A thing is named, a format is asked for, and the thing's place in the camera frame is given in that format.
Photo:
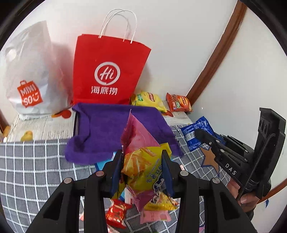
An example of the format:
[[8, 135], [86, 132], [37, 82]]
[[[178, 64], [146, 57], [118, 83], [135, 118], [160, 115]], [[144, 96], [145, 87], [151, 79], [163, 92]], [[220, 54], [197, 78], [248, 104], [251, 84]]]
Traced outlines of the right hand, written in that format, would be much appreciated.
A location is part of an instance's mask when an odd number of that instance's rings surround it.
[[[237, 197], [239, 188], [240, 186], [233, 179], [230, 179], [227, 184], [227, 189], [230, 191], [234, 198]], [[247, 193], [244, 194], [237, 202], [242, 207], [244, 212], [249, 212], [254, 210], [257, 203], [259, 202], [259, 198], [253, 193]]]

